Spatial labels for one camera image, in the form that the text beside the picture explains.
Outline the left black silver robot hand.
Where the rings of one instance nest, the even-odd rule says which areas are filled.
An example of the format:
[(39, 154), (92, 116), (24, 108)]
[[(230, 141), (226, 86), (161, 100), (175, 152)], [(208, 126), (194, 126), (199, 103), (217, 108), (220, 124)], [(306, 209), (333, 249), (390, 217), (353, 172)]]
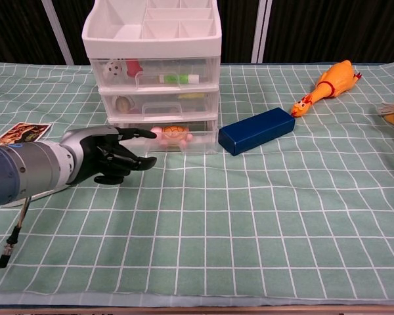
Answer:
[(156, 164), (156, 157), (139, 157), (120, 144), (132, 138), (154, 139), (157, 134), (139, 128), (99, 125), (73, 129), (63, 135), (60, 145), (73, 156), (74, 169), (68, 185), (94, 177), (106, 185), (121, 184), (131, 171), (146, 171)]

